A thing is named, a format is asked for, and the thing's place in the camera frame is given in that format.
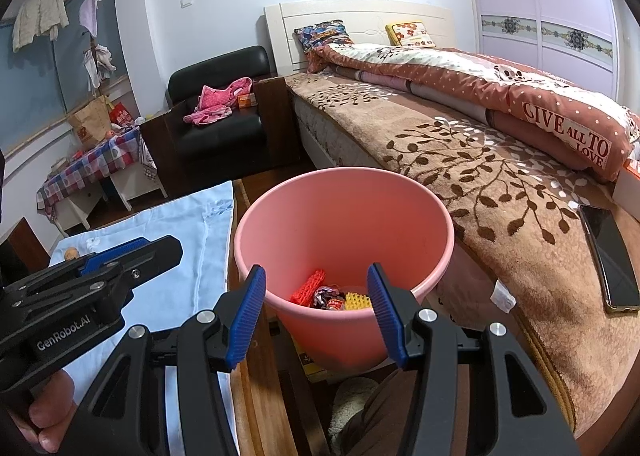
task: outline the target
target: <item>white tag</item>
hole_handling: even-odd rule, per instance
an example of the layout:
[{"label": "white tag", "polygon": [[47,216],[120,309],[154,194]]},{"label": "white tag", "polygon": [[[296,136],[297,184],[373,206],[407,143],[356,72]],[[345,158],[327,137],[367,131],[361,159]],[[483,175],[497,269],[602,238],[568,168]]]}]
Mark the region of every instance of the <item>white tag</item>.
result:
[{"label": "white tag", "polygon": [[494,293],[491,295],[491,302],[505,313],[509,313],[511,309],[516,306],[516,298],[511,295],[509,289],[502,284],[500,279],[495,282]]}]

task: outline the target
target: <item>sliding wardrobe door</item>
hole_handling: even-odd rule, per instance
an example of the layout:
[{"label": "sliding wardrobe door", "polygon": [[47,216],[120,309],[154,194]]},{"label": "sliding wardrobe door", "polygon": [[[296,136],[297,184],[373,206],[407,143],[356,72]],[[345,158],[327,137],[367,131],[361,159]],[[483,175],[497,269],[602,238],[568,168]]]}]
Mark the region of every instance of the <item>sliding wardrobe door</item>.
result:
[{"label": "sliding wardrobe door", "polygon": [[535,0],[478,0],[481,51],[538,66]]},{"label": "sliding wardrobe door", "polygon": [[616,98],[612,0],[540,0],[542,70]]},{"label": "sliding wardrobe door", "polygon": [[611,0],[477,0],[481,51],[530,64],[612,98],[617,89]]}]

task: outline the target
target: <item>red bag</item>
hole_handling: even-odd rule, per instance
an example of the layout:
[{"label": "red bag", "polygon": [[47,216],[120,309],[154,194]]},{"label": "red bag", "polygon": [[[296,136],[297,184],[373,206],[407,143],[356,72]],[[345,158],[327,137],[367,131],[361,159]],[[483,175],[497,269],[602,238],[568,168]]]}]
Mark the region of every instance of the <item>red bag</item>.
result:
[{"label": "red bag", "polygon": [[133,117],[121,102],[117,103],[113,110],[111,110],[109,113],[109,119],[111,120],[111,123],[122,126],[123,128],[133,126],[134,124]]}]

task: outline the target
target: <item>smartphone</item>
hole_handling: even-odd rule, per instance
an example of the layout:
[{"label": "smartphone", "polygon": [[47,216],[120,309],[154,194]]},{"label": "smartphone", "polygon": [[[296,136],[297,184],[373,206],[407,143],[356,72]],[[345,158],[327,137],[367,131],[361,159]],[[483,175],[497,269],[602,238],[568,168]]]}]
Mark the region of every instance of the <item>smartphone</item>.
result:
[{"label": "smartphone", "polygon": [[613,214],[589,205],[580,205],[578,213],[600,278],[605,310],[638,311],[640,292],[636,274]]}]

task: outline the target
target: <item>white jacket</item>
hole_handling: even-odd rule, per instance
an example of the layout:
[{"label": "white jacket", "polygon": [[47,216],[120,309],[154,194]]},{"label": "white jacket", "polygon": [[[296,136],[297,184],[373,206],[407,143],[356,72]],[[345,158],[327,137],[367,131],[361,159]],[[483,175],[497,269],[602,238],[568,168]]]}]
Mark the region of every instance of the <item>white jacket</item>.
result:
[{"label": "white jacket", "polygon": [[14,52],[33,43],[35,36],[47,32],[51,41],[55,41],[58,25],[66,27],[68,24],[64,0],[26,0],[15,19]]}]

